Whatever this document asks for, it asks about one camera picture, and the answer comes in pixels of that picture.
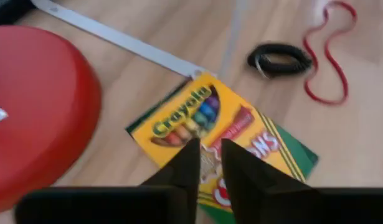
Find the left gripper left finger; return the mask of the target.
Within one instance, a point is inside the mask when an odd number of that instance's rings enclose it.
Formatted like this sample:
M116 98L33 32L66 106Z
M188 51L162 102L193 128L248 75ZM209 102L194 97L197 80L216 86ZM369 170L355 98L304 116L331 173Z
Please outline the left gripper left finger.
M137 186L48 187L24 196L16 224L194 224L200 140Z

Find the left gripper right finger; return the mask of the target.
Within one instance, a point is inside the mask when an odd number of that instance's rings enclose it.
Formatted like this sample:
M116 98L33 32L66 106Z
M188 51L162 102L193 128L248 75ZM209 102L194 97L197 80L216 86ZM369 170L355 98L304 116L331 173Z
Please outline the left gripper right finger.
M310 187L229 139L222 169L236 224L383 224L381 187Z

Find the Crayola crayon box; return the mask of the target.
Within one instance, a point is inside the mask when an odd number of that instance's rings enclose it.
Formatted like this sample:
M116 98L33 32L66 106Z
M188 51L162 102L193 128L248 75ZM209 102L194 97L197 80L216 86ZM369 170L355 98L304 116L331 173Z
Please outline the Crayola crayon box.
M216 224L235 223L222 176L223 138L302 182L318 163L313 151L209 73L181 83L126 131L160 167L190 139L201 140L197 202Z

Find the red desk lamp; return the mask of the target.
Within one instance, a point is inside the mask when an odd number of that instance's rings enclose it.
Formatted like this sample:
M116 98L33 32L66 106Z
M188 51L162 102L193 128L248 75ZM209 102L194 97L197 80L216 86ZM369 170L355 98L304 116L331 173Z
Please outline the red desk lamp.
M57 181L97 126L102 90L74 44L27 26L0 26L0 212Z

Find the red rubber band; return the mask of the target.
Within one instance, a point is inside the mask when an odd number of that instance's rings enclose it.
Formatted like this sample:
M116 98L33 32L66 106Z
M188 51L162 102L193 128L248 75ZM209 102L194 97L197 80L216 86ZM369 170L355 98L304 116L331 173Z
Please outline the red rubber band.
M324 55L327 58L327 60L329 61L329 63L332 65L332 67L334 68L336 73L338 74L338 77L339 77L339 80L341 81L342 89L343 89L343 95L342 95L342 97L340 97L340 99L338 99L338 100L326 100L324 98L316 96L312 92L312 90L309 86L310 81L312 81L312 79L316 76L318 69L319 69L318 58L310 46L309 37L311 35L313 35L315 32L322 30L326 26L326 24L329 21L329 10L331 8L335 8L335 7L340 7L342 9L344 9L345 11L347 11L348 13L350 13L351 23L345 28L338 29L338 30L334 31L324 41ZM324 105L328 105L328 106L339 106L339 105L343 104L348 99L348 96L349 96L348 80L346 78L344 70L341 68L340 64L338 64L338 62L332 56L330 49L329 49L329 46L330 46L331 41L334 40L335 38L337 38L341 35L347 34L348 32L352 31L353 28L356 26L356 24L357 24L357 12L356 12L355 8L353 8L350 4L348 4L346 2L342 2L340 0L333 0L333 1L327 2L323 7L323 21L322 21L322 23L318 26L314 26L314 27L309 28L305 32L305 34L303 35L303 47L305 48L305 50L307 51L307 53L311 57L312 64L313 64L313 71L312 71L311 75L309 75L304 80L303 87L304 87L306 94L312 100L314 100L318 103L324 104Z

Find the white perforated shelf riser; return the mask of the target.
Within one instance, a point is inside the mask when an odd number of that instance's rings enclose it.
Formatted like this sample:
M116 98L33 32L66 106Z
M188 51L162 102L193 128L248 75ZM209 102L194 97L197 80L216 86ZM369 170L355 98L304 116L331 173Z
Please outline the white perforated shelf riser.
M185 77L196 78L199 73L206 71L203 67L193 64L187 60L183 60L167 51L149 45L139 39L106 26L73 10L67 9L51 0L30 0L30 2L35 5L36 8L50 14L51 16L61 19L72 26L78 27L81 30L91 33ZM247 8L247 2L248 0L235 0L235 8L232 14L227 48L223 55L219 72L213 74L213 76L222 81L226 79L229 73L232 54L238 40L241 23L244 17L244 11Z

